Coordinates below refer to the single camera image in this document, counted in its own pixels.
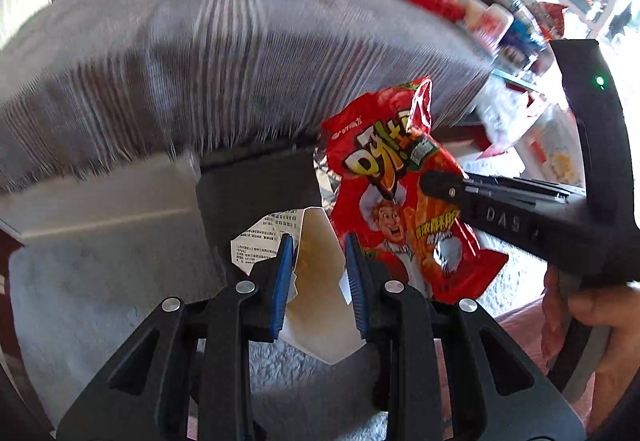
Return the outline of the person's right hand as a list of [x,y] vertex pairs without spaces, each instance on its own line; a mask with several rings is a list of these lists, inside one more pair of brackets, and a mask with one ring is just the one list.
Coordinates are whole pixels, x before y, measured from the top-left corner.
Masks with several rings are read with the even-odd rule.
[[600,427],[620,401],[639,369],[639,291],[611,286],[589,289],[563,300],[559,272],[549,267],[544,276],[544,326],[541,351],[549,362],[560,352],[565,338],[563,324],[569,317],[588,326],[608,326],[610,340],[596,369],[592,408],[587,430]]

